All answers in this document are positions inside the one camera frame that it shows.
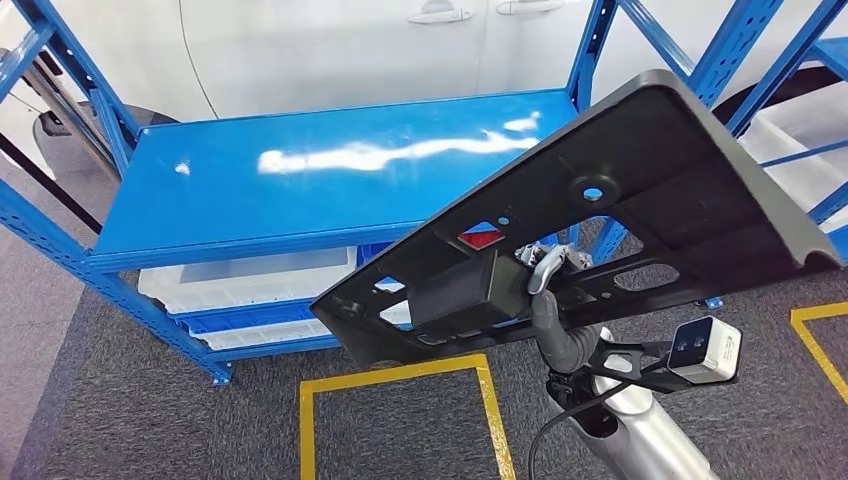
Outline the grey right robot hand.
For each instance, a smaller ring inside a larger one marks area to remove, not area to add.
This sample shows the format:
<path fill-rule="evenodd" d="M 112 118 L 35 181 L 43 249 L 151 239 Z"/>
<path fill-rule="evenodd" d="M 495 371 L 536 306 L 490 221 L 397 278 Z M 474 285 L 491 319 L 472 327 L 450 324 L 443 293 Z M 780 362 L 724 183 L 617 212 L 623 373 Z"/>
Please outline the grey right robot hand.
<path fill-rule="evenodd" d="M 562 374 L 574 373 L 593 355 L 600 339 L 598 327 L 566 330 L 559 318 L 558 300 L 548 285 L 572 253 L 566 245 L 526 245 L 516 252 L 532 268 L 527 285 L 531 295 L 531 325 L 545 363 Z"/>

